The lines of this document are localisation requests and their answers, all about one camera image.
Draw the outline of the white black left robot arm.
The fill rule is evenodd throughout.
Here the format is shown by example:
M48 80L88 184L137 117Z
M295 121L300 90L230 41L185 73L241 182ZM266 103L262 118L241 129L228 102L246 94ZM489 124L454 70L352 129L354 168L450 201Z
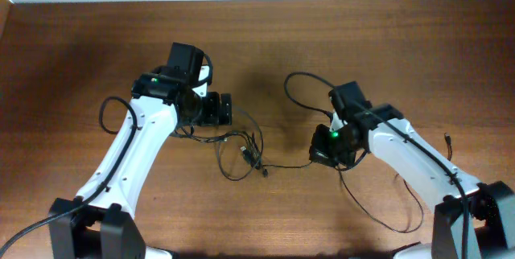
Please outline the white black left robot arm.
M228 94L209 92L212 69L182 74L156 70L133 84L127 113L99 167L73 200L49 213L55 258L174 258L150 247L134 222L138 197L163 143L183 125L227 125Z

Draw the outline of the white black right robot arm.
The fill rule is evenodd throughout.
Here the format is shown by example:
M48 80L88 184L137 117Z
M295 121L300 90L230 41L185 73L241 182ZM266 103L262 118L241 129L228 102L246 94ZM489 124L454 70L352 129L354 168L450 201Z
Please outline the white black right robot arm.
M316 127L310 160L338 171L372 154L392 167L434 212L432 241L406 245L394 258L512 258L514 192L482 183L425 142L391 105L334 113Z

